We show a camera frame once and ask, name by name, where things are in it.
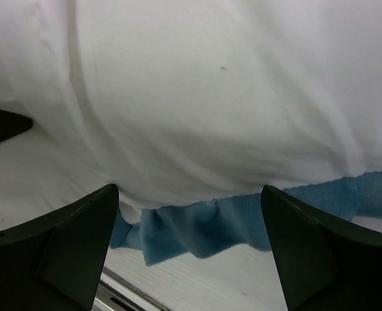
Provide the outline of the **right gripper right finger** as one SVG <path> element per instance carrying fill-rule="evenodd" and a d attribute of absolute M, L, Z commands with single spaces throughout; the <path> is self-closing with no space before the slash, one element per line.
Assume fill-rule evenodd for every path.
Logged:
<path fill-rule="evenodd" d="M 382 310 L 382 233 L 272 186 L 261 205 L 288 310 Z"/>

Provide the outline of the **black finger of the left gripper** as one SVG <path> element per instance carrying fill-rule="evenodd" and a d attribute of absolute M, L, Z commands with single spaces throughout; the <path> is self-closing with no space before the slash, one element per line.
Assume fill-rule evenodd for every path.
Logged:
<path fill-rule="evenodd" d="M 0 143 L 33 127 L 33 120 L 24 115 L 0 110 Z"/>

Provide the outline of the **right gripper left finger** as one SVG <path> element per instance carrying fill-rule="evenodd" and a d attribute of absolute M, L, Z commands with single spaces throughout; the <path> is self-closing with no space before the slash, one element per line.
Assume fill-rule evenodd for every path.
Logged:
<path fill-rule="evenodd" d="M 0 310 L 90 310 L 118 212 L 106 185 L 0 231 Z"/>

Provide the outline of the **blue patterned pillowcase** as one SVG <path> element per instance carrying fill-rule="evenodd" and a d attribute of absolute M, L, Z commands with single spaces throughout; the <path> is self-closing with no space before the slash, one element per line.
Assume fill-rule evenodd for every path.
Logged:
<path fill-rule="evenodd" d="M 347 221 L 356 216 L 382 219 L 382 172 L 285 189 L 285 193 Z M 136 224 L 118 215 L 110 241 L 113 249 L 141 251 L 149 266 L 185 253 L 205 259 L 238 244 L 271 249 L 260 194 L 144 210 Z"/>

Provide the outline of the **white pillow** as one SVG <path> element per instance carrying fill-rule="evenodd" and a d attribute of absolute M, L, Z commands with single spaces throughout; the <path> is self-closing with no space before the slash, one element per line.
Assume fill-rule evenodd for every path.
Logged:
<path fill-rule="evenodd" d="M 382 1 L 0 1 L 0 228 L 382 172 Z"/>

